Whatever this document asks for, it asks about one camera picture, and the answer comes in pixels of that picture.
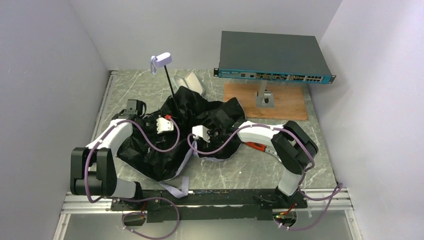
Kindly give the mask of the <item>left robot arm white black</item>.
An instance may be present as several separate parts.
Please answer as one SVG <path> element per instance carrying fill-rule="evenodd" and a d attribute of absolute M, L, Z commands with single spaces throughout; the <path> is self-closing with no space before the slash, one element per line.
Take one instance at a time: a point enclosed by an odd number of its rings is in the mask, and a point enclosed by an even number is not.
<path fill-rule="evenodd" d="M 76 196 L 86 196 L 91 203 L 98 198 L 143 199 L 141 184 L 118 178 L 114 158 L 124 141 L 140 131 L 156 132 L 156 119 L 160 111 L 146 113 L 145 102 L 130 99 L 126 108 L 116 113 L 109 126 L 93 142 L 85 147 L 76 147 L 70 157 L 70 191 Z"/>

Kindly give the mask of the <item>lilac folding umbrella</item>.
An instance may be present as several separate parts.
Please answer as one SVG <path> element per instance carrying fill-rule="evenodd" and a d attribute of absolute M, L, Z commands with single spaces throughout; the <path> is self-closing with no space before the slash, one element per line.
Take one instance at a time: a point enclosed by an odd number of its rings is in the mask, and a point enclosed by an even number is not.
<path fill-rule="evenodd" d="M 208 101 L 199 93 L 181 86 L 157 110 L 161 117 L 172 116 L 174 130 L 146 135 L 142 127 L 134 122 L 140 132 L 124 141 L 117 157 L 145 177 L 158 182 L 175 198 L 186 197 L 189 193 L 188 177 L 183 177 L 180 189 L 165 182 L 177 177 L 194 153 L 188 142 L 192 127 L 202 125 L 208 119 L 207 111 L 218 109 L 244 112 L 235 97 L 226 102 Z"/>

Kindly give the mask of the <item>mint green umbrella case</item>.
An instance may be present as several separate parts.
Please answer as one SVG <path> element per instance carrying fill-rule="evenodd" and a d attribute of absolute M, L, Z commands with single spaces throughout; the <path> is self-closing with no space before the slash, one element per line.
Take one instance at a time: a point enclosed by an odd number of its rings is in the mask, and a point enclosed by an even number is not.
<path fill-rule="evenodd" d="M 184 77 L 174 76 L 172 80 L 177 88 L 185 87 L 189 90 L 197 92 L 202 97 L 206 96 L 206 90 L 202 81 L 199 80 L 199 78 L 192 70 L 187 72 Z"/>

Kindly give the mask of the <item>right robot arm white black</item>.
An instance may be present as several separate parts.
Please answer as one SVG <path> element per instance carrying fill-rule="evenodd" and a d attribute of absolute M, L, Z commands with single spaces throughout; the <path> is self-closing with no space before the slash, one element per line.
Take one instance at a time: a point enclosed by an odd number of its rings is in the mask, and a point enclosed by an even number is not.
<path fill-rule="evenodd" d="M 294 121 L 267 125 L 246 119 L 242 110 L 218 110 L 203 123 L 208 140 L 197 143 L 197 149 L 210 152 L 220 160 L 230 158 L 241 144 L 264 145 L 275 153 L 284 171 L 277 189 L 285 196 L 293 196 L 305 173 L 314 165 L 319 148 L 309 135 Z"/>

